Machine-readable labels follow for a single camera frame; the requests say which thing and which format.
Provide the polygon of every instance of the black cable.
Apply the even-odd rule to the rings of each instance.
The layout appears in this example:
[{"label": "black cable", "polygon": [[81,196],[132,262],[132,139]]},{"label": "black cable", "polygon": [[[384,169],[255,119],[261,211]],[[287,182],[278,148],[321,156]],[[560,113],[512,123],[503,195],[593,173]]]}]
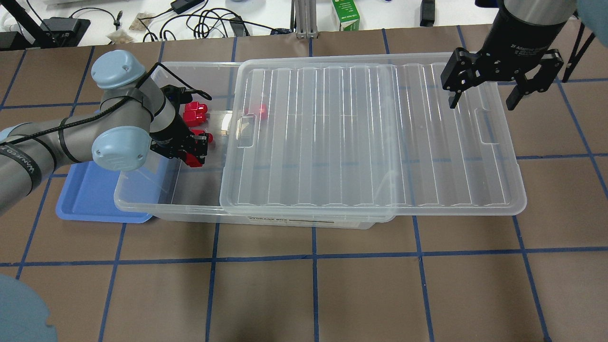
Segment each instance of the black cable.
[{"label": "black cable", "polygon": [[[219,19],[223,18],[223,17],[225,17],[227,15],[230,15],[230,13],[226,13],[226,14],[224,14],[222,16],[219,16],[213,10],[208,10],[208,11],[205,11],[204,13],[205,14],[203,15],[202,12],[201,12],[201,15],[203,16],[203,18],[199,18],[198,19],[198,24],[194,28],[190,27],[188,25],[188,21],[186,20],[186,26],[188,26],[188,28],[190,30],[192,30],[192,32],[194,33],[195,38],[207,38],[209,36],[209,34],[211,33],[211,30],[213,30],[213,29],[218,30],[222,34],[223,37],[227,37],[228,36],[228,31],[226,30],[226,25],[224,25],[224,22],[221,21],[221,20],[219,20]],[[213,13],[214,15],[216,15],[216,17],[209,17],[210,13]],[[213,25],[211,27],[205,23],[205,20],[207,18],[208,19],[216,19],[215,23],[213,23]],[[220,29],[218,29],[217,27],[215,27],[218,23],[222,24],[222,27],[224,29],[224,33],[222,33],[222,31]],[[202,27],[203,29],[206,27],[207,28],[207,33],[205,33],[204,31],[202,31],[200,29],[200,27]]]},{"label": "black cable", "polygon": [[169,31],[169,30],[165,30],[165,32],[162,33],[162,39],[164,40],[168,40],[167,39],[167,32],[171,34],[171,36],[173,36],[173,40],[178,40],[177,38],[175,38],[175,35],[173,34],[173,32]]},{"label": "black cable", "polygon": [[53,31],[50,30],[50,27],[44,22],[44,20],[42,20],[42,18],[40,18],[40,16],[36,13],[36,10],[32,7],[32,4],[30,4],[30,0],[26,0],[27,5],[30,7],[30,9],[32,10],[32,12],[34,13],[34,15],[38,18],[38,20],[40,20],[40,22],[42,23],[42,25],[44,25],[47,29],[47,31],[49,31],[50,33],[50,37],[51,39],[53,39]]},{"label": "black cable", "polygon": [[[235,16],[238,16],[236,13],[234,13],[233,11],[228,10],[228,9],[222,9],[222,8],[218,8],[218,9],[211,9],[211,10],[208,10],[208,11],[214,11],[214,10],[225,10],[225,11],[228,11],[228,12],[230,12],[230,13],[234,14]],[[176,16],[174,16],[174,17],[170,18],[169,20],[167,20],[167,21],[166,21],[166,22],[165,22],[165,23],[162,25],[161,30],[159,31],[159,33],[161,34],[161,36],[162,36],[162,32],[164,31],[164,29],[165,29],[165,27],[167,26],[167,24],[168,24],[168,23],[170,23],[171,21],[173,21],[173,20],[175,20],[175,19],[178,19],[178,18],[186,18],[186,17],[206,18],[206,16],[205,16],[205,15],[198,15],[198,14],[182,14],[182,15],[176,15]],[[231,21],[231,20],[233,20],[233,19],[224,19],[224,18],[212,18],[212,19],[216,19],[216,20],[218,20],[218,21]],[[263,27],[263,28],[268,29],[268,30],[271,30],[271,31],[275,30],[275,28],[272,28],[272,27],[270,27],[270,26],[266,26],[266,25],[262,25],[262,24],[258,24],[258,23],[252,23],[252,22],[250,22],[250,21],[241,20],[241,22],[242,22],[243,24],[250,24],[250,25],[254,25],[254,26]]]},{"label": "black cable", "polygon": [[146,42],[146,38],[147,38],[148,36],[150,36],[150,39],[152,39],[152,41],[158,41],[158,36],[157,36],[157,35],[155,35],[155,34],[154,34],[154,33],[153,33],[151,30],[150,30],[150,28],[149,28],[149,27],[148,27],[148,26],[147,26],[147,25],[146,25],[146,24],[145,24],[143,21],[144,21],[144,20],[148,20],[148,19],[156,19],[156,18],[160,17],[160,16],[161,16],[161,15],[163,15],[163,14],[167,14],[167,13],[171,12],[172,10],[173,10],[173,9],[168,9],[168,10],[166,10],[166,11],[162,12],[162,13],[158,13],[158,14],[157,14],[157,15],[155,15],[155,16],[148,16],[148,17],[146,17],[146,18],[137,18],[137,20],[139,20],[139,22],[140,22],[140,23],[141,23],[141,24],[142,24],[142,25],[143,25],[143,26],[146,28],[146,30],[148,31],[148,33],[146,33],[146,34],[143,36],[143,42],[144,42],[144,43]]},{"label": "black cable", "polygon": [[[137,83],[135,84],[135,88],[139,89],[144,82],[146,82],[150,76],[152,75],[152,73],[154,72],[154,70],[157,67],[161,67],[163,69],[165,69],[165,71],[167,71],[171,76],[173,76],[176,80],[180,81],[183,85],[185,85],[186,87],[190,88],[194,93],[199,94],[200,96],[202,96],[203,98],[211,101],[212,97],[211,95],[207,94],[205,91],[202,90],[196,90],[194,88],[192,88],[192,86],[190,86],[188,83],[186,83],[183,79],[181,79],[179,76],[177,76],[176,74],[173,73],[173,71],[169,70],[169,68],[167,68],[166,66],[164,66],[162,63],[155,63],[154,66],[145,74],[142,76],[141,79],[139,79],[139,81],[137,81]],[[24,136],[22,138],[19,139],[15,139],[15,140],[11,140],[11,141],[5,141],[5,142],[0,142],[0,145],[4,145],[6,143],[11,143],[13,145],[19,144],[20,142],[24,142],[24,141],[28,141],[28,140],[32,140],[35,139],[39,136],[43,136],[43,135],[47,135],[50,133],[54,133],[60,130],[65,130],[68,128],[72,128],[72,127],[76,127],[76,126],[80,126],[80,125],[84,125],[84,124],[88,124],[90,122],[99,120],[101,118],[103,118],[104,116],[114,112],[115,110],[117,110],[120,106],[124,105],[127,101],[131,100],[131,98],[129,97],[124,97],[122,98],[120,101],[116,102],[115,104],[113,104],[112,106],[108,107],[106,110],[102,111],[101,113],[95,115],[95,116],[91,116],[87,119],[82,119],[82,120],[78,120],[78,121],[74,121],[71,122],[67,125],[59,125],[57,127],[53,127],[53,128],[49,128],[48,130],[44,130],[44,131],[40,131],[28,136]]]},{"label": "black cable", "polygon": [[143,42],[146,42],[146,38],[148,38],[148,36],[150,36],[151,41],[157,41],[158,37],[153,34],[152,32],[147,32],[145,35],[143,35]]},{"label": "black cable", "polygon": [[[205,7],[207,7],[207,4],[208,4],[208,3],[209,3],[209,0],[206,0],[206,1],[205,1],[205,3],[204,3],[204,4],[203,4],[203,5],[200,7],[200,8],[196,9],[196,10],[195,10],[194,12],[192,12],[191,14],[195,14],[195,13],[196,13],[196,12],[198,12],[198,11],[202,11],[202,10],[204,10],[204,9],[205,9]],[[191,28],[191,27],[190,27],[190,25],[189,25],[190,19],[191,19],[191,17],[189,17],[189,18],[188,18],[188,20],[186,20],[186,26],[187,26],[189,29],[191,29],[191,30],[192,30],[192,28]]]},{"label": "black cable", "polygon": [[106,12],[107,14],[109,14],[112,17],[112,21],[113,21],[114,27],[116,27],[116,31],[118,31],[118,29],[120,28],[120,19],[122,17],[122,11],[118,12],[118,16],[115,17],[112,13],[110,13],[110,11],[105,10],[105,9],[100,9],[99,7],[83,7],[82,9],[74,11],[74,13],[70,14],[70,16],[68,18],[73,18],[76,13],[78,13],[80,11],[84,11],[84,10],[97,10],[97,11]]},{"label": "black cable", "polygon": [[576,50],[578,49],[578,46],[582,40],[583,31],[585,31],[585,24],[581,23],[581,26],[578,30],[578,34],[576,36],[574,48],[572,49],[572,53],[570,54],[570,59],[568,59],[568,63],[566,64],[564,77],[562,78],[563,83],[567,83],[570,80],[572,72],[574,71],[578,63],[581,61],[582,56],[585,54],[585,52],[595,39],[595,33],[592,32],[589,37],[587,37],[587,40],[585,40],[585,43],[583,43],[581,50],[577,52]]}]

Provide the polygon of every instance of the blue object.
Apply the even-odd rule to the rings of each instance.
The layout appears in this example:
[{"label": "blue object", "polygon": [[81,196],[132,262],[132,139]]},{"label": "blue object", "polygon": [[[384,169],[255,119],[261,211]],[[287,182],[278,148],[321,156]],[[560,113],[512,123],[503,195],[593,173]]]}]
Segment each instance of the blue object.
[{"label": "blue object", "polygon": [[152,139],[135,126],[114,127],[100,134],[91,147],[93,160],[112,171],[137,170],[146,161]]},{"label": "blue object", "polygon": [[128,51],[116,50],[103,54],[91,68],[91,76],[101,89],[127,85],[146,73],[146,68]]},{"label": "blue object", "polygon": [[608,0],[578,0],[578,15],[604,46],[608,46]]},{"label": "blue object", "polygon": [[0,131],[0,141],[3,141],[4,139],[9,137],[10,132],[12,132],[14,129],[16,129],[17,127],[23,125],[23,124],[19,124],[19,125],[15,125],[13,127],[8,127],[5,128],[3,130]]},{"label": "blue object", "polygon": [[57,342],[55,327],[46,325],[49,314],[34,290],[0,274],[0,341]]},{"label": "blue object", "polygon": [[484,7],[487,9],[497,9],[498,1],[497,0],[475,0],[475,5],[477,7]]},{"label": "blue object", "polygon": [[77,221],[146,222],[152,215],[120,211],[114,205],[114,189],[119,175],[120,172],[103,169],[94,162],[72,165],[55,207],[57,216]]}]

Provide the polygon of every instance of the green box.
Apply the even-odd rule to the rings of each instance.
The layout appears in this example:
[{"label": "green box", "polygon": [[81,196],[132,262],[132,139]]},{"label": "green box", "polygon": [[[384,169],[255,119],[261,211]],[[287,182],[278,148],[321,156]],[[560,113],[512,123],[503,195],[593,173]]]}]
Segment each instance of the green box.
[{"label": "green box", "polygon": [[340,31],[358,31],[361,17],[354,0],[331,0],[334,4],[334,17]]}]

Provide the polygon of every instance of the black device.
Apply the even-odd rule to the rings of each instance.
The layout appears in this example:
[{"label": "black device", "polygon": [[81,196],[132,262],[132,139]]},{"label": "black device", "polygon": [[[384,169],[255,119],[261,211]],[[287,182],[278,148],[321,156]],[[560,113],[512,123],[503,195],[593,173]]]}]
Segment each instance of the black device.
[{"label": "black device", "polygon": [[171,8],[175,13],[182,14],[204,1],[205,0],[175,0],[171,3]]},{"label": "black device", "polygon": [[91,25],[91,21],[88,19],[60,18],[57,16],[45,19],[44,23],[46,26],[40,25],[40,28],[46,32],[47,36],[54,38],[59,47],[78,46]]},{"label": "black device", "polygon": [[32,47],[19,32],[0,32],[0,51],[24,50]]},{"label": "black device", "polygon": [[21,27],[28,31],[32,37],[34,37],[37,46],[47,49],[50,47],[57,47],[57,44],[53,39],[48,37],[44,30],[40,29],[38,24],[30,17],[26,10],[21,7],[16,0],[0,0],[0,4],[3,5],[7,11],[17,20],[17,23],[21,24]]},{"label": "black device", "polygon": [[230,27],[232,27],[235,37],[250,36],[249,31],[247,31],[247,27],[245,27],[245,23],[240,15],[230,19]]},{"label": "black device", "polygon": [[271,36],[274,36],[274,35],[288,35],[291,32],[293,32],[291,29],[281,29],[281,28],[279,28],[279,29],[272,29],[270,31],[270,35]]},{"label": "black device", "polygon": [[422,0],[420,4],[420,26],[435,24],[435,0]]},{"label": "black device", "polygon": [[498,7],[498,0],[475,0],[475,6],[486,9],[495,9]]},{"label": "black device", "polygon": [[[455,108],[463,92],[487,81],[516,81],[506,100],[509,110],[532,92],[549,89],[564,61],[553,40],[575,10],[575,1],[565,2],[553,15],[531,15],[531,9],[555,7],[549,0],[500,0],[499,12],[483,47],[476,53],[456,48],[441,73],[443,89],[449,90],[450,108]],[[540,66],[532,77],[526,76]]]}]

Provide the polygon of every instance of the light blue joint cap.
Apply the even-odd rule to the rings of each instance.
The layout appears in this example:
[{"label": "light blue joint cap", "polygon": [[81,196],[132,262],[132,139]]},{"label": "light blue joint cap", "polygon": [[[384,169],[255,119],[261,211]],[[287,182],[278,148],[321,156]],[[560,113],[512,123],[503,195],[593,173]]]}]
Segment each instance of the light blue joint cap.
[{"label": "light blue joint cap", "polygon": [[578,15],[604,46],[608,46],[608,0],[578,0]]},{"label": "light blue joint cap", "polygon": [[49,308],[26,284],[0,274],[0,341],[57,342]]},{"label": "light blue joint cap", "polygon": [[22,124],[19,124],[17,126],[13,126],[13,127],[8,127],[8,128],[1,130],[0,131],[0,141],[3,141],[4,139],[8,138],[10,135],[10,132],[12,132],[14,129],[16,129],[20,125],[22,125]]},{"label": "light blue joint cap", "polygon": [[99,57],[91,68],[91,76],[101,89],[127,85],[146,73],[146,68],[133,54],[124,50],[110,51]]},{"label": "light blue joint cap", "polygon": [[114,127],[95,139],[91,153],[104,169],[132,171],[145,163],[151,142],[148,132],[139,127]]}]

